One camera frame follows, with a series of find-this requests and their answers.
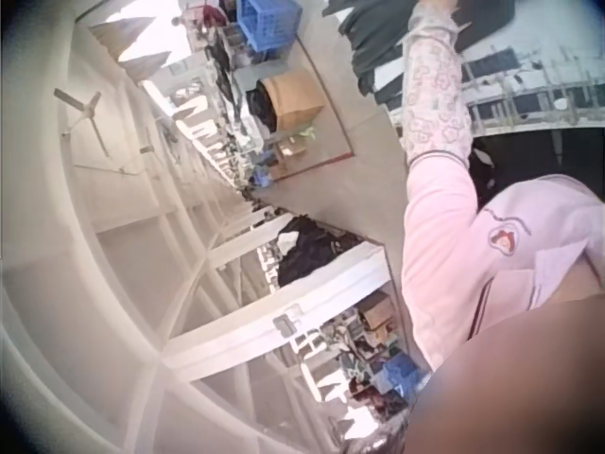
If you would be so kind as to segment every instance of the black garment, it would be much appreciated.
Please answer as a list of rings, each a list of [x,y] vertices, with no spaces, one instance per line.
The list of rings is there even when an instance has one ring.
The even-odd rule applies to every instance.
[[[232,24],[237,22],[237,11],[235,9],[227,9],[227,5],[225,5],[225,0],[218,0],[218,7],[223,10],[225,13],[225,17],[227,17],[227,21]]]
[[[277,131],[277,115],[273,109],[271,101],[265,85],[260,80],[256,82],[256,88],[246,92],[246,100],[250,113],[256,116],[268,128],[269,132]]]
[[[217,69],[227,73],[231,71],[229,55],[227,54],[225,45],[219,36],[216,36],[216,41],[214,44],[208,44],[204,48],[204,52],[206,53],[208,60],[215,62]]]
[[[288,232],[298,232],[299,237],[296,246],[280,261],[277,270],[277,282],[280,287],[308,276],[361,242],[352,234],[336,237],[320,228],[308,216],[292,219],[280,231],[280,235]]]
[[[460,0],[460,9],[454,14],[454,20],[461,26],[472,25],[460,33],[457,52],[508,24],[514,17],[514,1]],[[354,51],[352,66],[362,95],[372,91],[373,76],[368,73],[403,55],[399,42],[407,34],[407,24],[416,4],[417,0],[331,0],[323,11],[325,16],[354,8],[338,31],[351,42]],[[382,103],[390,101],[392,105],[399,102],[395,96],[389,93],[379,97]]]
[[[220,93],[225,96],[225,98],[231,102],[233,105],[235,101],[233,100],[233,90],[231,88],[231,83],[229,82],[229,77],[223,71],[218,71],[218,76],[216,77],[216,86]]]

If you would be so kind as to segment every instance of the hanging clothes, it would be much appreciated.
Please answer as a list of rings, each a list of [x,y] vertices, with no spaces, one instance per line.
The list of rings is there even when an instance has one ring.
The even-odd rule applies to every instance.
[[[401,72],[379,80],[376,71],[403,57],[401,41],[407,35],[407,24],[417,0],[330,0],[322,15],[328,16],[350,9],[338,32],[346,36],[354,51],[352,67],[358,78],[359,93],[376,94],[378,104],[387,104],[390,110],[401,107],[401,90],[387,89],[390,82],[403,76]],[[460,32],[456,44],[462,52],[506,26],[514,18],[514,0],[460,0],[454,20],[459,26],[472,26]]]

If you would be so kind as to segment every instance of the pink sleeve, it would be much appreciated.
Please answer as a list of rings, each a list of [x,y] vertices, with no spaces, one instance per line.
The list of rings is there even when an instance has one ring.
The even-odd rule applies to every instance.
[[[473,136],[462,102],[458,26],[443,11],[420,4],[406,36],[404,148],[407,177],[404,296],[427,295],[444,277],[443,263],[476,216],[468,172]]]

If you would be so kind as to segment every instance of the floor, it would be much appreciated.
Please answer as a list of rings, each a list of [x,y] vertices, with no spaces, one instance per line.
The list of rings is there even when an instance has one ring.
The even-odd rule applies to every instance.
[[[302,5],[300,44],[331,98],[354,157],[278,182],[258,191],[257,196],[383,243],[400,288],[407,203],[404,153],[386,112],[372,97],[365,98],[357,90],[351,70],[353,53],[349,42],[337,32],[337,19],[321,17],[323,0],[297,1]],[[407,340],[411,341],[405,311],[403,318]],[[412,356],[422,362],[420,352],[411,347]]]

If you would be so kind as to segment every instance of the blue plastic basket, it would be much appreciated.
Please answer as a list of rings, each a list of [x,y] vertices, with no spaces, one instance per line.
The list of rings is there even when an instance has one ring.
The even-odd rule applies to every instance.
[[[294,43],[302,13],[292,0],[237,0],[237,23],[256,52]]]

